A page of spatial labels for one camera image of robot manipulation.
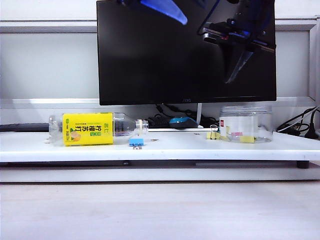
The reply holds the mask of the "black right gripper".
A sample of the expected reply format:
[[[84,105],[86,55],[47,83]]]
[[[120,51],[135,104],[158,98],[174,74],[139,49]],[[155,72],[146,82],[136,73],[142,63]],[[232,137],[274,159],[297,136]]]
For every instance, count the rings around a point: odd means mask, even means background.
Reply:
[[[266,37],[268,27],[274,28],[273,0],[229,0],[234,15],[220,25],[218,45],[224,67],[223,82],[234,82],[253,52],[275,50],[274,40]]]

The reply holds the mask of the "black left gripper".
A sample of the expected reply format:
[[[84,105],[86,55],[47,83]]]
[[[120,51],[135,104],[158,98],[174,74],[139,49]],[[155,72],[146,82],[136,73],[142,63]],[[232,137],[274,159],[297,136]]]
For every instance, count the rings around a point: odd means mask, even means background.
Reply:
[[[186,25],[188,22],[188,18],[173,0],[117,0],[116,2],[125,7],[135,7],[141,3],[148,8],[180,22],[182,25]],[[199,5],[207,4],[207,0],[196,0],[196,2]]]

